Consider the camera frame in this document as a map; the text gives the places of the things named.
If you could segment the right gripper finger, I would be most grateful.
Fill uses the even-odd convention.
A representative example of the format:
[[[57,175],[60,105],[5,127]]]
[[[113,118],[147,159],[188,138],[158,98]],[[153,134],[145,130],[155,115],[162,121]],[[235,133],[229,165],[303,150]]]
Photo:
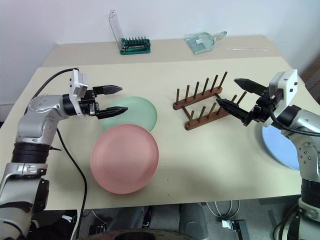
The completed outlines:
[[[254,82],[247,78],[235,78],[234,82],[243,90],[261,96],[265,91],[268,90],[268,87],[263,86],[257,82]]]
[[[216,100],[221,108],[223,108],[230,115],[241,120],[241,122],[245,126],[247,126],[253,120],[250,113],[247,112],[246,110],[240,108],[238,104],[236,104],[228,99],[217,98]]]

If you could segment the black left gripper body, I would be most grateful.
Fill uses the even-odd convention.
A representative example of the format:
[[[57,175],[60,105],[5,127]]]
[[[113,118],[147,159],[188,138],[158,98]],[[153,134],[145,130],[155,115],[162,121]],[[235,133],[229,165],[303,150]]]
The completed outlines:
[[[87,90],[84,96],[80,98],[79,106],[84,115],[96,117],[100,115],[100,107],[96,102],[96,97],[99,94],[99,89],[93,88],[91,90]]]

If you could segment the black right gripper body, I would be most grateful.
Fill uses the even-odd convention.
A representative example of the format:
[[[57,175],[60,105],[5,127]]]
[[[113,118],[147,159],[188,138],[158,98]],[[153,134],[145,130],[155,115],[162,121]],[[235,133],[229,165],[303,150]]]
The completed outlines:
[[[251,117],[256,122],[264,123],[270,117],[269,105],[274,101],[270,100],[268,88],[255,88],[252,92],[258,95],[259,98],[251,110]]]

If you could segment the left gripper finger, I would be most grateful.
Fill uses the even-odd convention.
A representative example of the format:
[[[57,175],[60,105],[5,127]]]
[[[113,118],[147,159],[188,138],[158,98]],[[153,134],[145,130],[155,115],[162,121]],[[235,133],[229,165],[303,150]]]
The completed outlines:
[[[121,106],[108,107],[105,110],[98,110],[96,113],[96,117],[98,119],[112,118],[112,117],[123,114],[127,110],[128,110],[127,107],[121,107]]]
[[[92,88],[94,95],[112,95],[119,91],[122,91],[123,88],[116,85],[102,85],[102,86],[94,86]]]

